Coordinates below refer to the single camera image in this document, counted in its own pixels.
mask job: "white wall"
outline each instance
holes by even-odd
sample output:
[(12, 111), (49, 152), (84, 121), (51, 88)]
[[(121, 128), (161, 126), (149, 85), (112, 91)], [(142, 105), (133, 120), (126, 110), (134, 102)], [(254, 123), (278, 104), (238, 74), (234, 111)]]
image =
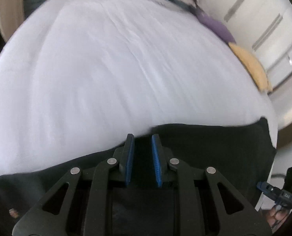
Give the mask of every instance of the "white wall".
[(292, 167), (292, 143), (281, 148), (275, 157), (273, 174), (285, 174), (287, 169)]

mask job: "white duvet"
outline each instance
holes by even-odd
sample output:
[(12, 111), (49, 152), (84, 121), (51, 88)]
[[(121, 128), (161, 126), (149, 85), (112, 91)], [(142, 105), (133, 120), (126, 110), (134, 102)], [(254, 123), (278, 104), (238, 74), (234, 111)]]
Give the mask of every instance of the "white duvet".
[(49, 0), (0, 55), (0, 175), (103, 151), (167, 123), (277, 121), (230, 49), (152, 0)]

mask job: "yellow pillow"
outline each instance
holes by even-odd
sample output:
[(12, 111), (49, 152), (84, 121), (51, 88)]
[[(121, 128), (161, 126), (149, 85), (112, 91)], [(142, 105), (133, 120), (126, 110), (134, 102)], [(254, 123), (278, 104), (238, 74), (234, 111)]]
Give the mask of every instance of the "yellow pillow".
[(232, 42), (229, 42), (228, 45), (252, 76), (258, 89), (260, 91), (272, 91), (271, 83), (269, 82), (265, 70), (258, 59), (246, 49), (241, 48)]

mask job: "black blanket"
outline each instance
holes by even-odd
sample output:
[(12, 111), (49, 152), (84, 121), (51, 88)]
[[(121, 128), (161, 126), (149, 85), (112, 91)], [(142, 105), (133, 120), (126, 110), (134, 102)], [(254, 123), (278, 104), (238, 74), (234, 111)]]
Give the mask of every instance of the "black blanket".
[[(131, 196), (125, 190), (116, 193), (113, 209), (115, 235), (125, 234), (128, 229), (131, 235), (170, 235), (172, 210), (169, 203), (173, 196), (154, 190), (152, 134), (159, 134), (162, 145), (189, 165), (218, 169), (253, 206), (256, 205), (261, 194), (256, 184), (267, 180), (276, 152), (265, 118), (251, 125), (237, 127), (158, 126), (152, 129), (151, 134), (135, 139), (132, 183), (142, 180), (143, 189)], [(11, 235), (20, 217), (70, 168), (93, 167), (111, 157), (114, 150), (90, 154), (43, 171), (0, 176), (0, 236)], [(160, 207), (162, 212), (155, 211), (153, 206)], [(10, 209), (15, 209), (19, 217), (11, 217)]]

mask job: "metal pin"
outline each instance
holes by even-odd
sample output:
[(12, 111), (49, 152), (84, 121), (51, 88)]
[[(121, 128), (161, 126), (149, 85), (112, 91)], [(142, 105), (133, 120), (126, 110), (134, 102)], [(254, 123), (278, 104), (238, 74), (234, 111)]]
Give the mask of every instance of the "metal pin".
[(206, 171), (207, 171), (209, 174), (215, 174), (215, 173), (216, 173), (216, 169), (213, 168), (213, 167), (208, 167), (208, 168), (206, 169)]
[(107, 160), (107, 162), (108, 162), (108, 164), (113, 165), (113, 164), (116, 164), (117, 163), (117, 159), (110, 158), (110, 159)]
[(171, 164), (173, 164), (173, 165), (177, 165), (177, 164), (179, 164), (179, 160), (177, 159), (177, 158), (172, 158), (171, 160), (170, 160), (170, 163)]
[(71, 169), (71, 174), (75, 175), (78, 174), (81, 170), (77, 167)]

